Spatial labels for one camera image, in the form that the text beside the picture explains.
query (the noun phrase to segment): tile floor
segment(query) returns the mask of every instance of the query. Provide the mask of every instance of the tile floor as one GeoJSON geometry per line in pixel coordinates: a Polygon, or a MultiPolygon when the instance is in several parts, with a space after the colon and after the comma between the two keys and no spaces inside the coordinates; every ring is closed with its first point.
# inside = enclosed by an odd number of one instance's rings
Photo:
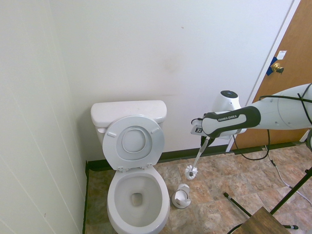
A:
{"type": "MultiPolygon", "coordinates": [[[[246,154],[261,157],[265,152],[246,154]]],[[[312,166],[312,153],[305,145],[270,151],[285,182],[295,185],[305,169],[312,166]]],[[[187,180],[184,170],[194,159],[159,163],[154,167],[164,178],[171,196],[180,183],[191,188],[191,205],[180,210],[171,205],[168,222],[161,234],[226,234],[232,227],[247,220],[247,216],[223,193],[227,192],[251,214],[260,207],[270,211],[290,190],[280,178],[274,166],[266,158],[249,161],[241,155],[214,155],[201,157],[198,174],[194,180],[187,180]]],[[[106,205],[110,181],[115,171],[89,174],[89,188],[86,215],[86,234],[113,234],[106,205]]],[[[312,179],[300,189],[312,201],[312,179]]],[[[294,234],[305,234],[312,229],[312,205],[298,194],[284,204],[274,217],[282,224],[298,225],[294,234]]]]}

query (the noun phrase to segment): wooden stool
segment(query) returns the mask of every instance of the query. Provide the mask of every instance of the wooden stool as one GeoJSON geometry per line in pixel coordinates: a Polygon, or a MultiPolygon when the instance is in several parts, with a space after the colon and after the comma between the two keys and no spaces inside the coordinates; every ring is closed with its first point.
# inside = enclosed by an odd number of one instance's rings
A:
{"type": "Polygon", "coordinates": [[[290,234],[265,208],[261,207],[234,234],[290,234]]]}

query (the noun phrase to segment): white toilet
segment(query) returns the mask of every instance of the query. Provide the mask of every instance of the white toilet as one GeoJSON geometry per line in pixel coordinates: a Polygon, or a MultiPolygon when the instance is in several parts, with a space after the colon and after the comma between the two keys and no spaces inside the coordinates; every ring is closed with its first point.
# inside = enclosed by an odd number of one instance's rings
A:
{"type": "Polygon", "coordinates": [[[107,212],[119,234],[157,234],[167,222],[168,189],[153,167],[164,148],[166,115],[163,101],[106,102],[91,108],[106,160],[116,170],[107,212]]]}

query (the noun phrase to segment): door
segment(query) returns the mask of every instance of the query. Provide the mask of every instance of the door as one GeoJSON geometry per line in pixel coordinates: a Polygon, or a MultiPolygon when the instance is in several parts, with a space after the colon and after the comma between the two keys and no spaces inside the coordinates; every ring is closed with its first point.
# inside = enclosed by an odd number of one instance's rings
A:
{"type": "MultiPolygon", "coordinates": [[[[312,83],[311,0],[301,0],[275,57],[279,51],[285,50],[287,52],[284,59],[276,62],[284,67],[284,72],[265,75],[253,102],[263,95],[272,95],[298,85],[312,83]]],[[[271,144],[299,141],[306,131],[307,129],[270,130],[271,144]]],[[[267,130],[248,129],[237,136],[236,142],[239,148],[267,145],[267,130]]]]}

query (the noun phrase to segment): toilet seat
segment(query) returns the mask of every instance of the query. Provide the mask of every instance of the toilet seat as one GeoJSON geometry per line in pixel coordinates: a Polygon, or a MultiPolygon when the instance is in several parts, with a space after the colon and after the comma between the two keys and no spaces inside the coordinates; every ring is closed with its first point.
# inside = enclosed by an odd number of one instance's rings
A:
{"type": "Polygon", "coordinates": [[[114,170],[155,165],[163,152],[165,140],[160,126],[142,115],[114,121],[103,139],[104,155],[114,170]]]}

